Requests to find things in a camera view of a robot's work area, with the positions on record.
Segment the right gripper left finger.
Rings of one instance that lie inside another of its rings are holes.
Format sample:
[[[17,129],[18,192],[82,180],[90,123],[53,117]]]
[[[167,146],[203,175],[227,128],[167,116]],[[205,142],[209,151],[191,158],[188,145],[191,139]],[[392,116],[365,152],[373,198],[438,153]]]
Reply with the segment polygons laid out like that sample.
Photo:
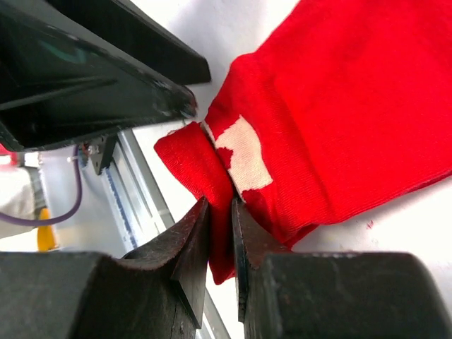
[[[209,205],[122,258],[1,254],[2,338],[193,338],[202,326]]]

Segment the red santa sock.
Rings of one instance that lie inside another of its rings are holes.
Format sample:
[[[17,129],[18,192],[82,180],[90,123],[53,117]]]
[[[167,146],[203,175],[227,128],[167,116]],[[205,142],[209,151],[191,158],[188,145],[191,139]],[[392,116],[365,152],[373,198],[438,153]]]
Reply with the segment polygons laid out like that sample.
[[[234,197],[292,246],[449,176],[451,2],[299,2],[155,152],[210,204],[216,284],[234,275]]]

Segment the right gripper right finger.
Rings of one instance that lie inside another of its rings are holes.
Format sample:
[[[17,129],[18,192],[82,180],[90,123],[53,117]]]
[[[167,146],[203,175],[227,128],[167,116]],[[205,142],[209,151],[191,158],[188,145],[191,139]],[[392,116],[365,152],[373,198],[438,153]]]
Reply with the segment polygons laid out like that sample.
[[[232,202],[238,318],[246,338],[450,338],[431,273],[397,252],[296,253]]]

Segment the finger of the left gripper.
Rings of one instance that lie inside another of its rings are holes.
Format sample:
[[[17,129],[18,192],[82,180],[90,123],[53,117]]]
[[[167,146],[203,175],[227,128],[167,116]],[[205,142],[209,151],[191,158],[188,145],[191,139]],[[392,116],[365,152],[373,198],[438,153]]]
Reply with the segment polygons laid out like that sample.
[[[49,1],[1,2],[1,143],[46,150],[193,119],[194,94]]]
[[[211,81],[207,60],[132,1],[50,0],[49,4],[175,83],[197,85]]]

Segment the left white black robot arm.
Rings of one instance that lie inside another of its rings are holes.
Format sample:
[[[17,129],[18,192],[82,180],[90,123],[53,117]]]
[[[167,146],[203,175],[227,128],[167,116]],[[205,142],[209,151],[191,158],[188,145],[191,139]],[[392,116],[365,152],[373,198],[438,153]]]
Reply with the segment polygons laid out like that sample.
[[[106,165],[123,130],[192,119],[208,62],[131,1],[1,2],[1,236],[40,226],[37,170],[18,156],[72,146]]]

